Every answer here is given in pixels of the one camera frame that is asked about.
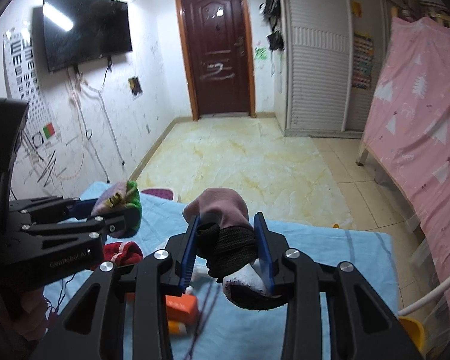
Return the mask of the person's left hand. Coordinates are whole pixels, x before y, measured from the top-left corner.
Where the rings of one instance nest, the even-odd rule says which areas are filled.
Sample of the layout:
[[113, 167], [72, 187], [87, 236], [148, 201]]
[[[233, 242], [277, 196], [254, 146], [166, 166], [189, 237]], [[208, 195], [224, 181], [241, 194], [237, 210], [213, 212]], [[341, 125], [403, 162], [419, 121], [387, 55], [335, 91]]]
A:
[[36, 289], [22, 296], [24, 314], [13, 323], [15, 332], [28, 341], [40, 340], [48, 327], [47, 310], [49, 305], [43, 295], [44, 289]]

